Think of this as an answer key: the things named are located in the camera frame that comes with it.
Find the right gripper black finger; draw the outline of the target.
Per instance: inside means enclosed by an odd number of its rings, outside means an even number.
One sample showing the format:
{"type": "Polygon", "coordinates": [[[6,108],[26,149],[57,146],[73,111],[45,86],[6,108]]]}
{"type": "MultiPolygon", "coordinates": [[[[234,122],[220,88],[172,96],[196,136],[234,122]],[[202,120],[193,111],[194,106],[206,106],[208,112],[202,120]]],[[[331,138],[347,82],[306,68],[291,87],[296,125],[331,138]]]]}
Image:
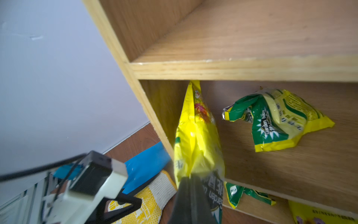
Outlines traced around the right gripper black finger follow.
{"type": "Polygon", "coordinates": [[[216,224],[201,179],[197,175],[181,179],[169,224],[216,224]]]}

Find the yellow green fertilizer packet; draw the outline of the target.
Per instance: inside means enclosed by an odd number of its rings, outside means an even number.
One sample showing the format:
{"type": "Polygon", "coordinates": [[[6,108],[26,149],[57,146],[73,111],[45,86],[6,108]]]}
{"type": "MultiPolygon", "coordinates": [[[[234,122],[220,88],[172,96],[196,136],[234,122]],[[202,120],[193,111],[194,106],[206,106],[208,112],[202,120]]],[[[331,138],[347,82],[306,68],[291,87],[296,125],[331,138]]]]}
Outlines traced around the yellow green fertilizer packet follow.
{"type": "Polygon", "coordinates": [[[222,118],[251,123],[255,151],[295,147],[303,135],[335,123],[307,101],[285,89],[265,88],[223,109],[222,118]]]}
{"type": "Polygon", "coordinates": [[[211,214],[222,223],[225,165],[215,119],[204,102],[200,81],[190,81],[174,144],[174,176],[201,179],[211,214]]]}

